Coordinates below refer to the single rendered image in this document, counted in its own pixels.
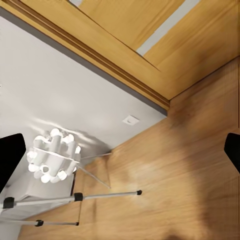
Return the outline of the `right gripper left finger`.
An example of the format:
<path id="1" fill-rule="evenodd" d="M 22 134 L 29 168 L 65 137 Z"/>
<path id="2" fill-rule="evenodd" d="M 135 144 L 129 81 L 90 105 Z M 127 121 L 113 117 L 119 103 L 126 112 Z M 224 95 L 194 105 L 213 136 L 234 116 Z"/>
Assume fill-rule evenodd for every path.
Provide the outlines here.
<path id="1" fill-rule="evenodd" d="M 22 133 L 0 138 L 0 193 L 26 153 Z"/>

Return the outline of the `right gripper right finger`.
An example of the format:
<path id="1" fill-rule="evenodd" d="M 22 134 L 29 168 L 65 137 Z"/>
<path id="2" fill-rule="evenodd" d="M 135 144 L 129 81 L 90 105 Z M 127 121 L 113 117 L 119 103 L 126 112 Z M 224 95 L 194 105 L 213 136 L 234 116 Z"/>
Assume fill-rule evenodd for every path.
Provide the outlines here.
<path id="1" fill-rule="evenodd" d="M 224 151 L 240 173 L 240 135 L 228 133 Z"/>

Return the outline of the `camera tripod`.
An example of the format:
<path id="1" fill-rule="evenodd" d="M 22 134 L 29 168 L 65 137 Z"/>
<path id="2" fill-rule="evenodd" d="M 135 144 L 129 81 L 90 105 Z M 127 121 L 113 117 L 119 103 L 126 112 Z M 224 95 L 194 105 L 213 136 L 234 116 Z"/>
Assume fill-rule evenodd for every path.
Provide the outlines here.
<path id="1" fill-rule="evenodd" d="M 116 196 L 127 196 L 127 195 L 141 195 L 142 191 L 133 191 L 133 192 L 122 192 L 114 194 L 99 194 L 99 195 L 87 195 L 83 196 L 82 193 L 75 193 L 73 196 L 68 197 L 57 197 L 57 198 L 46 198 L 46 199 L 33 199 L 33 200 L 21 200 L 15 201 L 14 197 L 4 198 L 4 201 L 0 201 L 0 213 L 3 209 L 14 208 L 15 206 L 20 205 L 32 205 L 32 204 L 45 204 L 45 203 L 55 203 L 61 201 L 83 201 L 85 199 L 96 199 L 96 198 L 106 198 L 106 197 L 116 197 Z M 0 225 L 35 225 L 36 227 L 43 225 L 76 225 L 79 226 L 79 223 L 70 223 L 70 222 L 44 222 L 43 220 L 37 221 L 9 221 L 9 220 L 0 220 Z"/>

